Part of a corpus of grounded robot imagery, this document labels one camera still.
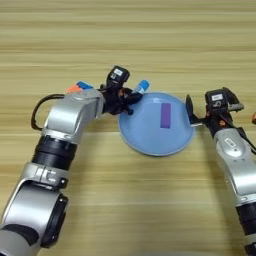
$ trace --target silver robot arm segment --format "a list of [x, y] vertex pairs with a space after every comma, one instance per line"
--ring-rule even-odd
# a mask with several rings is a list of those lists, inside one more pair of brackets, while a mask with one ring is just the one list
[[42, 129], [36, 125], [34, 113], [50, 97], [36, 106], [31, 125], [42, 130], [41, 138], [3, 213], [0, 256], [35, 256], [57, 242], [68, 204], [60, 190], [68, 184], [68, 170], [85, 126], [107, 112], [131, 115], [129, 106], [142, 98], [123, 88], [128, 78], [128, 70], [115, 66], [99, 90], [90, 87], [58, 95]]
[[256, 164], [252, 153], [255, 146], [242, 128], [233, 125], [231, 111], [240, 111], [243, 105], [228, 88], [205, 94], [206, 116], [198, 118], [187, 96], [186, 107], [191, 125], [204, 124], [216, 142], [218, 163], [234, 197], [235, 207], [245, 233], [245, 250], [256, 255]]

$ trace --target wood grain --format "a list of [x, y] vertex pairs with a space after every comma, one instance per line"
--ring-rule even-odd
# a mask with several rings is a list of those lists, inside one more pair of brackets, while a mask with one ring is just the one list
[[[235, 122], [256, 141], [255, 42], [254, 0], [1, 0], [0, 209], [38, 141], [37, 101], [78, 80], [98, 86], [115, 64], [131, 87], [148, 79], [151, 91], [190, 93], [199, 114], [207, 90], [229, 87], [246, 106]], [[244, 255], [214, 152], [199, 129], [180, 154], [147, 157], [125, 145], [115, 117], [95, 121], [70, 171], [60, 241], [40, 255]]]

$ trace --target light blue plate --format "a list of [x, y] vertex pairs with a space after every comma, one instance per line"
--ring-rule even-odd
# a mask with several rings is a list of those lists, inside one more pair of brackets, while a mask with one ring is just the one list
[[[163, 112], [163, 105], [168, 105], [167, 112]], [[131, 108], [134, 110], [132, 116], [119, 115], [119, 131], [124, 141], [141, 153], [153, 156], [175, 154], [194, 136], [195, 129], [190, 126], [185, 104], [169, 94], [145, 93]]]

